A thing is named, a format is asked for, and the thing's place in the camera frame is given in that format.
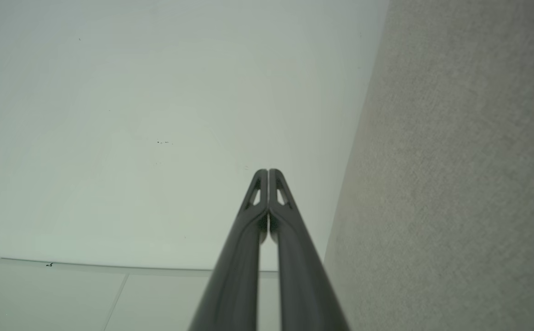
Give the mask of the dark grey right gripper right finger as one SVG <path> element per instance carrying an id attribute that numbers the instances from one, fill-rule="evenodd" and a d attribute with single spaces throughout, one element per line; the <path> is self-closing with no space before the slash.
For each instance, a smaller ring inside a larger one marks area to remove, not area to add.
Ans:
<path id="1" fill-rule="evenodd" d="M 284 175 L 269 171 L 269 232 L 278 246 L 284 331 L 348 331 L 342 308 Z"/>

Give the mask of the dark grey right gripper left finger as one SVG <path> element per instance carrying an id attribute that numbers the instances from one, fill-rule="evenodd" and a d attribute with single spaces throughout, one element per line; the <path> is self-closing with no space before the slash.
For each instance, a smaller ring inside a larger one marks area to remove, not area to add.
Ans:
<path id="1" fill-rule="evenodd" d="M 267 236 L 268 172 L 255 172 L 202 295 L 191 331 L 255 331 L 260 245 Z"/>

